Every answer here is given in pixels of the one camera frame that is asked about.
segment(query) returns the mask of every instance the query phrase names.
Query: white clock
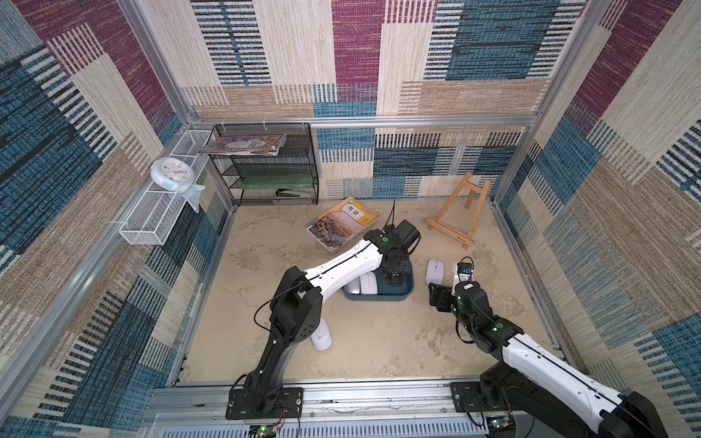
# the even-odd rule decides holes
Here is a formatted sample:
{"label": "white clock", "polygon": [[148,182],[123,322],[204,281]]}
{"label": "white clock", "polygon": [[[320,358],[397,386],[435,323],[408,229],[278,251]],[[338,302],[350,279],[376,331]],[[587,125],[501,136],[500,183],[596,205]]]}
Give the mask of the white clock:
{"label": "white clock", "polygon": [[163,157],[151,165],[151,179],[165,190],[183,193],[194,183],[194,174],[184,161]]}

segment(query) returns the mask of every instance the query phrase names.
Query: patterned wall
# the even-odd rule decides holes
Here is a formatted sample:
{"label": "patterned wall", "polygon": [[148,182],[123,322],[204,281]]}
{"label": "patterned wall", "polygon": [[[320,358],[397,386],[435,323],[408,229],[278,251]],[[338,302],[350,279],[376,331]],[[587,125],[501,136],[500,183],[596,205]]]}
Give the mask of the patterned wall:
{"label": "patterned wall", "polygon": [[466,172],[495,186],[522,126],[312,130],[321,198],[448,196]]}
{"label": "patterned wall", "polygon": [[[0,0],[0,14],[2,367],[180,123],[115,1]],[[167,245],[119,248],[0,436],[135,430],[222,229],[203,183]]]}
{"label": "patterned wall", "polygon": [[1,367],[179,122],[115,1],[0,13]]}
{"label": "patterned wall", "polygon": [[501,209],[578,365],[701,432],[701,2],[615,0]]}
{"label": "patterned wall", "polygon": [[[144,0],[201,118],[523,114],[585,0]],[[523,127],[318,130],[321,198],[496,182]]]}
{"label": "patterned wall", "polygon": [[200,213],[186,206],[165,245],[121,244],[0,437],[135,436],[151,389],[167,383],[228,214],[213,177],[200,177]]}

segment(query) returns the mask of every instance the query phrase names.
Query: metal bracket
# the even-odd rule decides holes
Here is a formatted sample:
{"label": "metal bracket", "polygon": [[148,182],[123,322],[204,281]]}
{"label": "metal bracket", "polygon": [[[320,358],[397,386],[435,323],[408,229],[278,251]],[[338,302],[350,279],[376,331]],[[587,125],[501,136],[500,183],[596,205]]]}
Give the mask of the metal bracket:
{"label": "metal bracket", "polygon": [[282,388],[278,395],[278,399],[282,402],[282,406],[276,404],[272,413],[261,417],[253,413],[251,401],[246,395],[246,391],[244,389],[231,388],[229,390],[229,403],[226,404],[226,419],[251,420],[254,418],[277,418],[282,415],[283,407],[294,411],[297,414],[297,417],[301,417],[302,402],[304,401],[303,388]]}
{"label": "metal bracket", "polygon": [[465,412],[465,409],[470,412],[492,412],[505,411],[506,406],[500,402],[494,408],[485,406],[479,398],[480,393],[479,382],[453,382],[450,384],[450,393],[453,395],[453,405],[455,412]]}

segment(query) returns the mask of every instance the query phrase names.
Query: green tray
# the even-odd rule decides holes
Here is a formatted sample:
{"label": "green tray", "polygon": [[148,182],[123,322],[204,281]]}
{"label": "green tray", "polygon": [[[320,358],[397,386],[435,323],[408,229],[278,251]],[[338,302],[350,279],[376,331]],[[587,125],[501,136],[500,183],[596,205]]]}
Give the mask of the green tray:
{"label": "green tray", "polygon": [[259,189],[313,189],[314,181],[310,175],[254,175],[241,180],[241,188]]}

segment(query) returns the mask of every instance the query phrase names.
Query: book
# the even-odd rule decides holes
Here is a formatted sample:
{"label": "book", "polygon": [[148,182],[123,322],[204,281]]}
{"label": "book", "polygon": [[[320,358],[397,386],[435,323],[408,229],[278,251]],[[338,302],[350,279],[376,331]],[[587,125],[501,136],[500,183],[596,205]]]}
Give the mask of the book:
{"label": "book", "polygon": [[361,234],[380,215],[349,196],[305,225],[307,231],[330,253]]}
{"label": "book", "polygon": [[287,135],[227,135],[207,142],[200,153],[276,156]]}

